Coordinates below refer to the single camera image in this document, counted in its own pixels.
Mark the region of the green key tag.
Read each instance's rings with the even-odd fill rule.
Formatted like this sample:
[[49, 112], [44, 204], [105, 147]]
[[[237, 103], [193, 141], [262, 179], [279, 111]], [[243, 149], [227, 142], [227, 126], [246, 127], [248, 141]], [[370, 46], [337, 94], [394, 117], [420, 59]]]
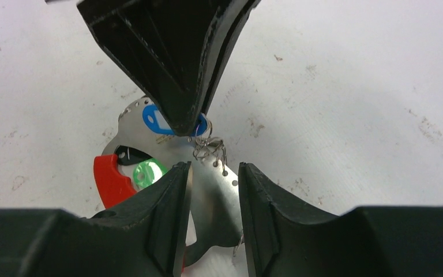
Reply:
[[143, 190], [161, 179], [167, 171], [166, 166], [155, 158], [142, 161], [133, 170], [134, 187]]

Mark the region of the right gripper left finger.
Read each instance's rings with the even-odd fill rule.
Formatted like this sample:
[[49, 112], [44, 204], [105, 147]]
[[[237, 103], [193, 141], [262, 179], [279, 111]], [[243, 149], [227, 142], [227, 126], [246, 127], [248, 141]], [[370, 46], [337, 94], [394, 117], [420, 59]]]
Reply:
[[180, 276], [190, 162], [91, 218], [62, 209], [0, 209], [0, 276]]

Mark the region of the metal key holder red handle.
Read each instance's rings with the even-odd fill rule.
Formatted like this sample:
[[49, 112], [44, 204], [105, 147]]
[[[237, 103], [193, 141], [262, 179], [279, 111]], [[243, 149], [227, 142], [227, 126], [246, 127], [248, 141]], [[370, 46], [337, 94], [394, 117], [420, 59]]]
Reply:
[[242, 237], [238, 177], [227, 166], [223, 140], [212, 134], [209, 119], [207, 131], [200, 136], [156, 134], [142, 119], [142, 110], [148, 104], [154, 103], [143, 96], [120, 113], [117, 134], [94, 159], [94, 179], [104, 207], [111, 208], [141, 191], [133, 184], [133, 170], [138, 164], [119, 165], [114, 154], [117, 146], [143, 151], [168, 170], [179, 162], [190, 162], [194, 183], [186, 265], [193, 265], [213, 246], [237, 249]]

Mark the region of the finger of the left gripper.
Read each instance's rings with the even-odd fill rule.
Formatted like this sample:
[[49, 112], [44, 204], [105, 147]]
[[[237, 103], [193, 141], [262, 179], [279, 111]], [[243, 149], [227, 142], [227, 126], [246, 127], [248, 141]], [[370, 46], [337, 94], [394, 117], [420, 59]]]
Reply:
[[256, 0], [86, 0], [98, 46], [158, 107], [177, 136], [206, 113]]

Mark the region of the blue key tag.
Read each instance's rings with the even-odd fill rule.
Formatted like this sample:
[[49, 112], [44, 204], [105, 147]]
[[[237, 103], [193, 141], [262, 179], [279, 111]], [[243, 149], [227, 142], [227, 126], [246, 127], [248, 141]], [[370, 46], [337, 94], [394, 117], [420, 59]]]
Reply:
[[[162, 135], [172, 135], [175, 133], [171, 127], [167, 124], [167, 121], [161, 115], [159, 109], [154, 104], [146, 105], [142, 110], [142, 119], [144, 124], [154, 133]], [[208, 129], [208, 121], [204, 114], [200, 114], [195, 125], [195, 128], [191, 132], [190, 136], [200, 136], [204, 134]]]

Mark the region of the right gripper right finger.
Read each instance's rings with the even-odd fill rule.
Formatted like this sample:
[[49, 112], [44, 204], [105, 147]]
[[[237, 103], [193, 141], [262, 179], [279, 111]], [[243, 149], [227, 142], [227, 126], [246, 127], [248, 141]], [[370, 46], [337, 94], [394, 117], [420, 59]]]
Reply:
[[250, 276], [443, 276], [443, 207], [334, 215], [251, 163], [240, 164], [238, 188]]

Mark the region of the black key tag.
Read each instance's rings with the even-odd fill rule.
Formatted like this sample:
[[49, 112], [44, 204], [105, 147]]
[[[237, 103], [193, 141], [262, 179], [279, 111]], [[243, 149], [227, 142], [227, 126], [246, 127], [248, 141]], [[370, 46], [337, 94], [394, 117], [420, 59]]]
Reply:
[[146, 160], [152, 159], [151, 155], [125, 145], [117, 146], [114, 154], [116, 154], [116, 156], [118, 157], [118, 164], [121, 166], [139, 164]]

